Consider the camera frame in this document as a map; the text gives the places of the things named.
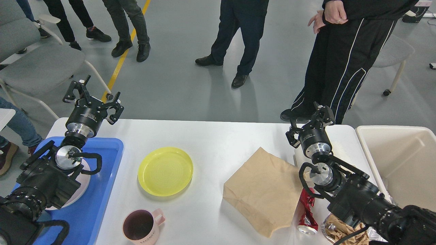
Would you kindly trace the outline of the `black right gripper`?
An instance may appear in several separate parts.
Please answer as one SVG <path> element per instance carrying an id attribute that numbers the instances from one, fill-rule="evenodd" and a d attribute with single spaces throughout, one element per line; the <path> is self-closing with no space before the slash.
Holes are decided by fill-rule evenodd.
<path id="1" fill-rule="evenodd" d="M 290 128 L 285 136 L 290 146 L 298 148 L 300 145 L 303 154 L 310 159 L 315 159 L 322 155 L 330 155 L 332 144 L 327 136 L 325 128 L 335 125 L 336 119 L 330 107 L 313 103 L 315 113 L 309 120 L 297 120 L 298 124 L 304 124 L 301 128 L 297 126 L 296 119 L 290 120 Z"/>

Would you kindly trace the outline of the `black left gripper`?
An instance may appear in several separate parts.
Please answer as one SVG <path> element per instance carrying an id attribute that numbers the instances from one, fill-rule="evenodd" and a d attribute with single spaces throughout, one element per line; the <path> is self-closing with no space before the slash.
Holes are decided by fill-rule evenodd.
<path id="1" fill-rule="evenodd" d="M 86 138 L 92 138 L 97 135 L 98 130 L 104 119 L 113 125 L 120 118 L 124 107 L 121 105 L 119 96 L 121 92 L 117 92 L 111 102 L 103 103 L 97 98 L 91 98 L 89 91 L 86 88 L 91 76 L 87 76 L 84 80 L 71 81 L 64 97 L 64 103 L 75 103 L 75 107 L 65 126 L 67 132 L 65 135 L 78 133 Z"/>

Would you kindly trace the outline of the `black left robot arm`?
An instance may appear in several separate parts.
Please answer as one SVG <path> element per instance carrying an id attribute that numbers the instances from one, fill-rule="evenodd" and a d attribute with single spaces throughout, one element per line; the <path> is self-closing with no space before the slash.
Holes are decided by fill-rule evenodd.
<path id="1" fill-rule="evenodd" d="M 94 175 L 102 168 L 102 156 L 83 152 L 89 138 L 95 137 L 103 120 L 115 124 L 124 107 L 120 93 L 107 95 L 108 102 L 90 96 L 86 85 L 90 79 L 72 81 L 63 102 L 75 107 L 66 122 L 64 139 L 59 146 L 49 141 L 21 166 L 16 182 L 20 185 L 6 197 L 1 197 L 1 244 L 32 245 L 45 228 L 60 226 L 54 245 L 64 242 L 69 233 L 65 220 L 38 219 L 45 208 L 62 208 L 80 188 L 80 174 Z"/>

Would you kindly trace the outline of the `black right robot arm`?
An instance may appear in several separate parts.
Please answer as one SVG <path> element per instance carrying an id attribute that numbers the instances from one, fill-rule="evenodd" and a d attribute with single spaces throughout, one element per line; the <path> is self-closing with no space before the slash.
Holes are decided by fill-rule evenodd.
<path id="1" fill-rule="evenodd" d="M 301 128 L 299 116 L 291 110 L 281 114 L 290 121 L 285 134 L 294 148 L 302 147 L 310 162 L 302 163 L 299 179 L 311 197 L 329 201 L 328 210 L 345 224 L 364 228 L 336 242 L 343 243 L 369 227 L 385 239 L 387 245 L 434 245 L 436 241 L 435 212 L 416 205 L 400 208 L 385 199 L 369 175 L 333 154 L 325 128 L 336 123 L 330 107 L 317 103 Z"/>

